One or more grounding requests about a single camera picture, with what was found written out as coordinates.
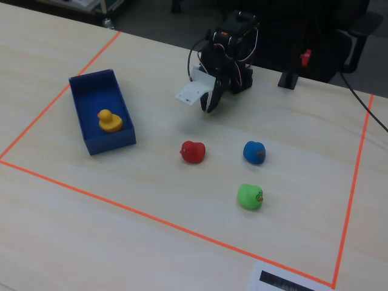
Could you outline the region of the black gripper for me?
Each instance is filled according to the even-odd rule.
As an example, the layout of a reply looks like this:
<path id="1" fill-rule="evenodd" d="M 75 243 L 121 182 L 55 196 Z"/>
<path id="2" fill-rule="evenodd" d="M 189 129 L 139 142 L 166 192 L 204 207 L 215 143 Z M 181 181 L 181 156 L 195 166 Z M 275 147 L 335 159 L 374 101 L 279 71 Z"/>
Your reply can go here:
<path id="1" fill-rule="evenodd" d="M 235 91 L 234 57 L 235 44 L 206 44 L 199 50 L 201 70 L 216 79 L 209 106 L 209 92 L 200 97 L 201 109 L 204 112 L 212 112 L 225 91 Z"/>

